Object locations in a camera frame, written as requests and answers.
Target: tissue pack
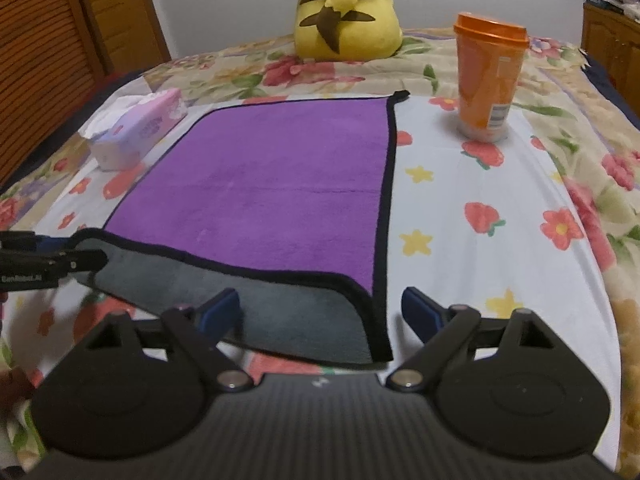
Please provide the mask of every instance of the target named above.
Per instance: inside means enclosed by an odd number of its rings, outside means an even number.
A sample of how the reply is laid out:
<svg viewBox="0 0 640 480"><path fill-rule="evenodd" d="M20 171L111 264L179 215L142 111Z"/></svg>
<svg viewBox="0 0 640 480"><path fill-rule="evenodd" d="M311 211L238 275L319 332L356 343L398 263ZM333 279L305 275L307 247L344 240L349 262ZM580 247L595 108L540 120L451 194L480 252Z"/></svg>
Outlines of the tissue pack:
<svg viewBox="0 0 640 480"><path fill-rule="evenodd" d="M140 100L127 107L107 130L87 136L92 155L106 171L135 167L187 114L182 93L177 88L128 97L140 97Z"/></svg>

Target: barcode label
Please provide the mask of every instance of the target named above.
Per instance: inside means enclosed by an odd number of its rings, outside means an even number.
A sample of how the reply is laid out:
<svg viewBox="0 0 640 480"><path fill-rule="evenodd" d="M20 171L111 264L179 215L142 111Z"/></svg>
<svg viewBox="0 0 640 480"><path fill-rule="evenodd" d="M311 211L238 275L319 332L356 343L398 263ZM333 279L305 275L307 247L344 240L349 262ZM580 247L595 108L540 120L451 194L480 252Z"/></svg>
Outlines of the barcode label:
<svg viewBox="0 0 640 480"><path fill-rule="evenodd" d="M507 118L511 105L493 105L491 107L491 114L489 115L489 123L487 128L490 130L497 130L504 124L504 120Z"/></svg>

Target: yellow star print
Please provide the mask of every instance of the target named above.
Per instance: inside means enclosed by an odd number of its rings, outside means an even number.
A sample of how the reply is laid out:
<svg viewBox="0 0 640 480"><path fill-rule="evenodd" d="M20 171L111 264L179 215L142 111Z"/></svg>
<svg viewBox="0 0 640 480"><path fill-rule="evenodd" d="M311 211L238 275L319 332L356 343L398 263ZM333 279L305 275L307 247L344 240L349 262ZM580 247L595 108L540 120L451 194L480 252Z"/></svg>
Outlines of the yellow star print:
<svg viewBox="0 0 640 480"><path fill-rule="evenodd" d="M416 184L423 180L427 180L429 182L433 180L433 171L426 171L422 166L409 168L408 170L404 170L404 172L409 175Z"/></svg>
<svg viewBox="0 0 640 480"><path fill-rule="evenodd" d="M410 235L400 235L400 237L404 240L402 252L406 256L413 256L415 253L431 254L429 242L433 240L433 236L423 235L416 229Z"/></svg>
<svg viewBox="0 0 640 480"><path fill-rule="evenodd" d="M523 307L522 303L515 301L510 288L504 293L504 298L489 298L484 304L489 310L495 312L498 317L502 319L509 319L515 309Z"/></svg>

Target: plush toy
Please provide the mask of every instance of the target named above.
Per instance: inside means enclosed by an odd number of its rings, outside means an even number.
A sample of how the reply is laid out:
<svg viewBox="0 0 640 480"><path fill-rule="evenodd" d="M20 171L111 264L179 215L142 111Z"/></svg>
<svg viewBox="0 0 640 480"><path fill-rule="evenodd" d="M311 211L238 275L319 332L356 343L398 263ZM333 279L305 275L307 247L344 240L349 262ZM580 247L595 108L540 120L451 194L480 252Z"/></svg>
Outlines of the plush toy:
<svg viewBox="0 0 640 480"><path fill-rule="evenodd" d="M299 57L366 61L402 43L393 0L299 0L294 33Z"/></svg>

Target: metal screw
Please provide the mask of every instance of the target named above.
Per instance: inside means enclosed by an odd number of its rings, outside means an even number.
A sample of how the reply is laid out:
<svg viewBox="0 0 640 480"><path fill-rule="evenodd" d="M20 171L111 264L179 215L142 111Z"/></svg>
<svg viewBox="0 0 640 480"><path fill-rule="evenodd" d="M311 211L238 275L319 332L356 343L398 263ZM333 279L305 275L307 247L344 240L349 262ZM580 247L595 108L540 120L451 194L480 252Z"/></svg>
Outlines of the metal screw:
<svg viewBox="0 0 640 480"><path fill-rule="evenodd" d="M413 388L414 386L418 386L424 377L417 370L398 370L391 376L391 381L401 388Z"/></svg>
<svg viewBox="0 0 640 480"><path fill-rule="evenodd" d="M251 378L242 370L227 370L218 375L218 383L229 390L239 390L247 386Z"/></svg>

